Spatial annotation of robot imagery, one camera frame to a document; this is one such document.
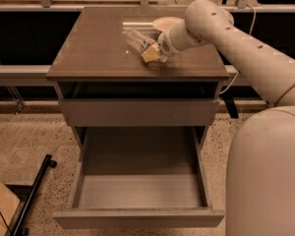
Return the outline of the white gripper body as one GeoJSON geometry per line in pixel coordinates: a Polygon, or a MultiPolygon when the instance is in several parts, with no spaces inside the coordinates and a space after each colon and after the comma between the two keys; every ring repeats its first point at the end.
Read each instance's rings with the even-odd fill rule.
{"type": "Polygon", "coordinates": [[[165,56],[174,56],[183,51],[184,31],[175,27],[167,29],[159,36],[157,43],[165,56]]]}

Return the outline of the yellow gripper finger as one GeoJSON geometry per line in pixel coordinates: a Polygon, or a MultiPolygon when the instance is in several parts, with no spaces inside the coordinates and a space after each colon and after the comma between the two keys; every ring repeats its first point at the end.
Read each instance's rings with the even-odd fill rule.
{"type": "Polygon", "coordinates": [[[147,50],[143,52],[142,58],[146,63],[158,60],[160,58],[158,45],[154,44],[149,46],[147,50]]]}

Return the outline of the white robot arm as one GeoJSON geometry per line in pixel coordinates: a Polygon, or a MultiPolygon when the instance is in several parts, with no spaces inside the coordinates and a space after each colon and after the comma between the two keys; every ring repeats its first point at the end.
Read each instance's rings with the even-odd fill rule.
{"type": "Polygon", "coordinates": [[[232,140],[225,236],[295,236],[295,59],[236,29],[208,0],[191,3],[157,43],[160,59],[213,44],[269,106],[232,140]]]}

